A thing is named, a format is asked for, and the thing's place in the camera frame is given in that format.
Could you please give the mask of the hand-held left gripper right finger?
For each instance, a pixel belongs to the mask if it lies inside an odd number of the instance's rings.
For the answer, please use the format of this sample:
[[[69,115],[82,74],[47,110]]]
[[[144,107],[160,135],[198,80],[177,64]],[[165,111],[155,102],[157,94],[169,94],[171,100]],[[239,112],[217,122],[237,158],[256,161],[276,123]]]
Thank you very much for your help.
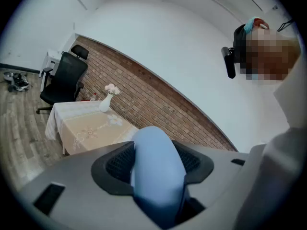
[[[249,154],[173,141],[188,170],[185,202],[177,230],[231,230],[242,205],[233,187]]]

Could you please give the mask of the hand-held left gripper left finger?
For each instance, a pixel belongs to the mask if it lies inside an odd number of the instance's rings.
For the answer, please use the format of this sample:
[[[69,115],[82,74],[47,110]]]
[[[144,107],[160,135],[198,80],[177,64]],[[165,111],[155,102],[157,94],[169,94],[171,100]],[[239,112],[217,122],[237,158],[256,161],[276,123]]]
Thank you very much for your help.
[[[70,155],[45,169],[19,192],[27,213],[47,230],[156,230],[131,196],[110,195],[92,179],[94,161],[124,143]],[[49,214],[35,201],[51,184],[64,188]]]

